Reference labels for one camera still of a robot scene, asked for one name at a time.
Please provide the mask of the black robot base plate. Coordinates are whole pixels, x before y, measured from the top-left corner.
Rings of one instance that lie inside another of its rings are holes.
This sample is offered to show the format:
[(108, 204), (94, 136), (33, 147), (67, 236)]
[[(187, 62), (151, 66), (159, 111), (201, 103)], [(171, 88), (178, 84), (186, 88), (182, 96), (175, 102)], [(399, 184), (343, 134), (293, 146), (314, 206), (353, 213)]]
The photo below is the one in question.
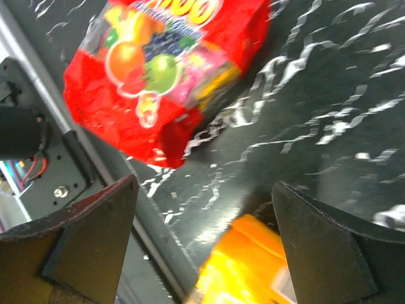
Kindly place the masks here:
[(84, 197), (95, 181), (74, 131), (63, 132), (15, 59), (1, 62), (1, 172), (30, 220)]

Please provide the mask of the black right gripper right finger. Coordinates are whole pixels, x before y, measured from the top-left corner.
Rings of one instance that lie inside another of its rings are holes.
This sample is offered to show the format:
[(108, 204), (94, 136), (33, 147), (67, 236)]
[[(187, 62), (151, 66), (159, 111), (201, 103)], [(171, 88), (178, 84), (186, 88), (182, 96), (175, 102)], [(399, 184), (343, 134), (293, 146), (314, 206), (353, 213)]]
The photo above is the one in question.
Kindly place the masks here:
[(404, 233), (276, 182), (272, 202), (298, 303), (404, 303)]

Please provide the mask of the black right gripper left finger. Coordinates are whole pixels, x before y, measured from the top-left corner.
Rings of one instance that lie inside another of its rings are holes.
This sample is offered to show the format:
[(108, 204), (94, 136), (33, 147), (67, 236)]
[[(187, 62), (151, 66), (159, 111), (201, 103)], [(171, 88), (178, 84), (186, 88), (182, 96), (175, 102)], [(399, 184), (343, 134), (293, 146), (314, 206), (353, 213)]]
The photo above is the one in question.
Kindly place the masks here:
[(2, 303), (113, 303), (138, 195), (128, 175), (1, 234)]

